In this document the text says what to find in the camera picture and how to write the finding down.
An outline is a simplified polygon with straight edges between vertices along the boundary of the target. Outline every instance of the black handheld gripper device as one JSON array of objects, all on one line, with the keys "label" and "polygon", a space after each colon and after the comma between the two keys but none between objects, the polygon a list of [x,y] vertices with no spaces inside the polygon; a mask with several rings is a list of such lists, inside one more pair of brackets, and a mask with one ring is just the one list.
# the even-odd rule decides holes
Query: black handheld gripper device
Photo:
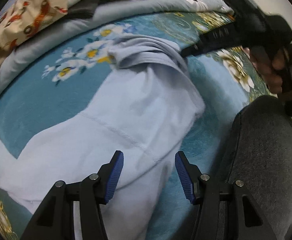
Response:
[{"label": "black handheld gripper device", "polygon": [[200,205],[190,240],[216,239],[220,201],[226,202],[224,239],[276,240],[243,181],[237,180],[232,185],[219,183],[190,164],[182,151],[175,155],[175,166],[186,198],[193,205]]},{"label": "black handheld gripper device", "polygon": [[[201,34],[196,44],[181,51],[181,56],[243,46],[258,61],[271,65],[278,50],[292,41],[292,30],[286,20],[279,15],[264,14],[253,0],[224,1],[234,10],[235,21]],[[275,72],[283,79],[278,98],[285,102],[286,113],[292,116],[292,58],[283,70]]]},{"label": "black handheld gripper device", "polygon": [[75,240],[73,202],[80,203],[83,239],[107,240],[99,205],[113,198],[124,164],[124,155],[116,151],[104,164],[82,182],[57,181],[28,223],[20,240]]}]

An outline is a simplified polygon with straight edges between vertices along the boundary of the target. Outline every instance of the beige patterned cloth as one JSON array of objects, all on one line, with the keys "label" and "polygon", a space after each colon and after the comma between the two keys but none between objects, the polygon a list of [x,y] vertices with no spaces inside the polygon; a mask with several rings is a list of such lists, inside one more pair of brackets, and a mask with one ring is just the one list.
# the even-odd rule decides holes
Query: beige patterned cloth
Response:
[{"label": "beige patterned cloth", "polygon": [[11,51],[67,14],[67,0],[16,0],[0,19],[0,48]]}]

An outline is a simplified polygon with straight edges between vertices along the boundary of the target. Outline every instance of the bed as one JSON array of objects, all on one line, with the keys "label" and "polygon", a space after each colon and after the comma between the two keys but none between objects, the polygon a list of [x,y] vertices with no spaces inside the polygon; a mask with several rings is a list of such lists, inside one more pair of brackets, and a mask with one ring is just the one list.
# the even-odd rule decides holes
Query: bed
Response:
[{"label": "bed", "polygon": [[[0,94],[0,140],[18,158],[33,136],[82,111],[113,70],[109,57],[94,50],[108,41],[130,33],[184,47],[195,42],[198,33],[230,21],[231,15],[213,11],[159,12],[113,21],[68,39],[32,62]],[[64,64],[88,45],[93,48],[89,57],[96,58],[92,66],[76,69]],[[214,174],[235,115],[269,92],[240,47],[189,57],[188,71],[206,110],[183,139],[181,150],[202,172]],[[172,239],[190,211],[174,169],[161,191],[146,239]],[[4,239],[19,239],[31,215],[0,189],[0,233]]]}]

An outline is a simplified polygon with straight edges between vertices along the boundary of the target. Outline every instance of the human hand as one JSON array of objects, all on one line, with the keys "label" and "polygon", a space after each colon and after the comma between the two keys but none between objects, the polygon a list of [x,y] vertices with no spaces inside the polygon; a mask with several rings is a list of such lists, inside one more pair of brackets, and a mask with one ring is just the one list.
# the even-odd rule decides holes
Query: human hand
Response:
[{"label": "human hand", "polygon": [[267,84],[268,90],[273,94],[280,94],[282,92],[283,80],[279,75],[275,74],[274,70],[281,70],[285,67],[285,59],[282,50],[277,52],[271,66],[259,62],[251,52],[249,52],[249,56],[251,63]]}]

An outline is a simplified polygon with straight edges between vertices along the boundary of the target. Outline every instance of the metal screw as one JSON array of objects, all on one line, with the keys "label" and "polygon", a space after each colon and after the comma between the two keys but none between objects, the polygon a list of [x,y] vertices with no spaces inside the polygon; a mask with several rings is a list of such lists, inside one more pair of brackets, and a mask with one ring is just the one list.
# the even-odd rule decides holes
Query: metal screw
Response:
[{"label": "metal screw", "polygon": [[241,181],[241,180],[236,180],[236,185],[238,186],[238,187],[242,187],[242,186],[244,186],[244,182],[243,181]]},{"label": "metal screw", "polygon": [[201,178],[202,180],[209,180],[209,175],[208,175],[208,174],[202,174],[202,175],[200,176],[200,178]]},{"label": "metal screw", "polygon": [[93,174],[91,174],[90,176],[89,176],[89,178],[91,179],[91,180],[96,180],[96,179],[98,179],[98,174],[97,173],[93,173]]},{"label": "metal screw", "polygon": [[63,184],[64,184],[64,182],[63,182],[62,180],[59,180],[59,181],[57,181],[57,182],[55,183],[55,186],[56,186],[56,187],[61,187],[61,186],[63,186]]}]

